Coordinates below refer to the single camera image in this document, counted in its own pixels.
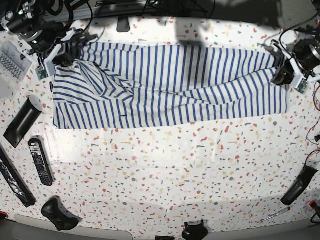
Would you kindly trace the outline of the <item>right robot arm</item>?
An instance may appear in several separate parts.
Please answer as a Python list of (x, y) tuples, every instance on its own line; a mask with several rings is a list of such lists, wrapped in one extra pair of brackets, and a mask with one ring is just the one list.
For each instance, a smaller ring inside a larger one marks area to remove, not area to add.
[(51, 77), (56, 67), (70, 67), (81, 56), (81, 49), (98, 38), (88, 29), (72, 27), (75, 10), (86, 0), (9, 0), (0, 14), (1, 27), (9, 35), (27, 42), (36, 54), (40, 79)]

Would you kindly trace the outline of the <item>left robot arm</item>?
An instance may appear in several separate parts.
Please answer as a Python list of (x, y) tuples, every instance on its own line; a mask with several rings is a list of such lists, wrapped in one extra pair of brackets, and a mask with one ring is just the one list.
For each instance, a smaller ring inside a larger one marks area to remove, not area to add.
[(320, 42), (316, 38), (299, 40), (287, 49), (282, 41), (273, 39), (279, 64), (271, 80), (275, 86), (289, 86), (305, 94), (313, 82), (320, 80)]

